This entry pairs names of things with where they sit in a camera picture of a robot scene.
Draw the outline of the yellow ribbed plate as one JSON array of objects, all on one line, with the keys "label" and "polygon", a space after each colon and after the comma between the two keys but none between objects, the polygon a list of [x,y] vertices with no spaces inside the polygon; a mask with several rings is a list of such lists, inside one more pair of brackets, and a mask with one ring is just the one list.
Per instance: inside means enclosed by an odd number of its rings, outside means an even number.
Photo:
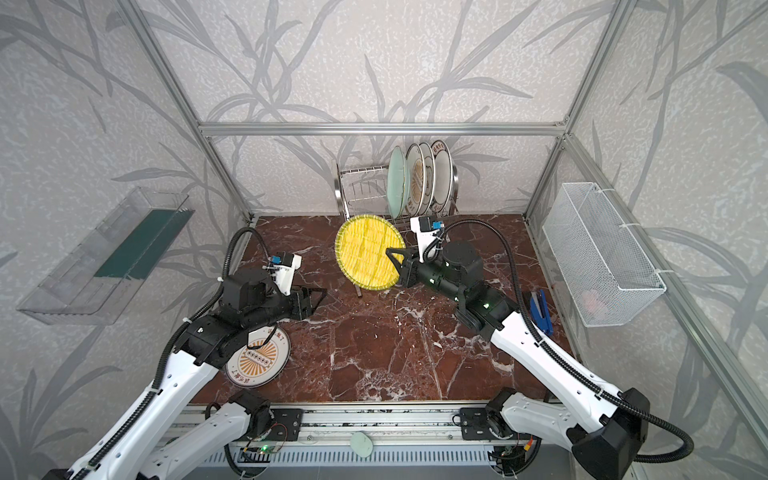
[{"label": "yellow ribbed plate", "polygon": [[399,273],[386,255],[388,248],[404,249],[402,235],[388,220],[368,214],[346,220],[334,243],[342,273],[355,286],[370,291],[388,290],[399,281]]}]

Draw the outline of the orange sunburst plate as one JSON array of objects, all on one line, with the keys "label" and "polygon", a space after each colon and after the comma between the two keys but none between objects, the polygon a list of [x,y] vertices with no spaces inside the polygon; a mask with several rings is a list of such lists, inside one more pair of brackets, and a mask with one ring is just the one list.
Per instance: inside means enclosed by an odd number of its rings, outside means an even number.
[{"label": "orange sunburst plate", "polygon": [[290,350],[291,343],[283,329],[263,327],[249,333],[246,345],[232,355],[224,372],[236,386],[260,387],[282,372]]},{"label": "orange sunburst plate", "polygon": [[410,174],[406,213],[417,216],[424,209],[426,195],[426,160],[421,146],[413,143],[406,152],[406,163]]}]

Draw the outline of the light green flower plate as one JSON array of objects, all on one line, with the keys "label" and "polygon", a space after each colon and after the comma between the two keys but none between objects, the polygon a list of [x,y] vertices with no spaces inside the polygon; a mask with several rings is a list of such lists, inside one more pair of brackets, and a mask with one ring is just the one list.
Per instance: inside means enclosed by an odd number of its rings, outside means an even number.
[{"label": "light green flower plate", "polygon": [[404,211],[410,197],[410,171],[400,147],[395,147],[390,156],[387,174],[387,204],[391,218],[398,218]]}]

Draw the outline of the white plate black quatrefoil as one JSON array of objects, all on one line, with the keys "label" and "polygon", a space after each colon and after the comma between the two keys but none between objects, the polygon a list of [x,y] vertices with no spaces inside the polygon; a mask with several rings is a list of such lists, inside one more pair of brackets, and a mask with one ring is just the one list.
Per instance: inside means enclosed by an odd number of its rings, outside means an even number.
[{"label": "white plate black quatrefoil", "polygon": [[422,197],[423,202],[420,209],[420,213],[423,215],[426,215],[430,211],[433,198],[434,198],[434,183],[435,183],[434,156],[432,153],[432,149],[428,143],[421,142],[419,144],[419,148],[421,150],[421,153],[423,155],[423,160],[424,160],[424,168],[423,168],[424,193]]}]

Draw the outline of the white plate green text rim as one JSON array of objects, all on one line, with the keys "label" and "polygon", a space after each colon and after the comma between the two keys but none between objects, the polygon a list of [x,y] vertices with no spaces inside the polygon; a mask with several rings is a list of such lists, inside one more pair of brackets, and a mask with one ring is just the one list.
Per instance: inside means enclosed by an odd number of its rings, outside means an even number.
[{"label": "white plate green text rim", "polygon": [[433,155],[433,199],[431,210],[442,214],[449,208],[453,194],[453,160],[447,144],[436,140],[431,145]]}]

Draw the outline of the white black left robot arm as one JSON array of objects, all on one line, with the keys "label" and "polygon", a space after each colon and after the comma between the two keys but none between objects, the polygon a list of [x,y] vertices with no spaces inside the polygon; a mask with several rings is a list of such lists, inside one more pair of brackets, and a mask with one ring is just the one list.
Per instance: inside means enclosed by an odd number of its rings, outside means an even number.
[{"label": "white black left robot arm", "polygon": [[118,422],[84,456],[48,479],[179,479],[208,456],[244,437],[262,437],[275,424],[269,400],[242,390],[208,419],[173,441],[157,446],[189,401],[240,355],[262,351],[267,343],[252,334],[266,330],[271,341],[283,320],[305,320],[324,298],[323,288],[296,285],[302,258],[279,252],[262,270],[232,272],[240,238],[257,230],[246,226],[231,238],[219,287],[164,346],[152,382]]}]

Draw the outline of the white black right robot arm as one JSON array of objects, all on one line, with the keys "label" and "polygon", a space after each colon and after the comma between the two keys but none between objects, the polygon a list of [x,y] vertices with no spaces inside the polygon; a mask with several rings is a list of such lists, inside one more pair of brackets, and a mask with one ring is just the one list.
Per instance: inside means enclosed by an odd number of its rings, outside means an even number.
[{"label": "white black right robot arm", "polygon": [[600,378],[536,325],[516,273],[511,275],[515,295],[509,297],[485,279],[477,250],[468,242],[448,241],[447,233],[436,222],[431,231],[418,231],[414,247],[382,246],[399,285],[423,284],[453,301],[463,325],[520,363],[559,401],[502,390],[486,406],[496,436],[525,433],[556,444],[595,479],[621,479],[633,463],[672,463],[693,453],[692,437],[651,414],[645,395]]}]

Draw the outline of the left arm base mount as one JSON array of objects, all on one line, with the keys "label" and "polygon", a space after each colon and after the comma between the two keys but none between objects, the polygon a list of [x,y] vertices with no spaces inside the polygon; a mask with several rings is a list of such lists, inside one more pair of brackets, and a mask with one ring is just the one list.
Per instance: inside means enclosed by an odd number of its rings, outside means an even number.
[{"label": "left arm base mount", "polygon": [[304,410],[262,409],[252,418],[249,436],[259,441],[295,442],[299,438]]}]

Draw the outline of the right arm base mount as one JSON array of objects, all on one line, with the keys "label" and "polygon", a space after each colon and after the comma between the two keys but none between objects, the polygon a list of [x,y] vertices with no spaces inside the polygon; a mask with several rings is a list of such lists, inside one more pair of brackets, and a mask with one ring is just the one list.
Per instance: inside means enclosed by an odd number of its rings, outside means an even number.
[{"label": "right arm base mount", "polygon": [[499,412],[485,407],[461,408],[452,421],[460,428],[461,437],[466,441],[506,440],[516,436]]}]

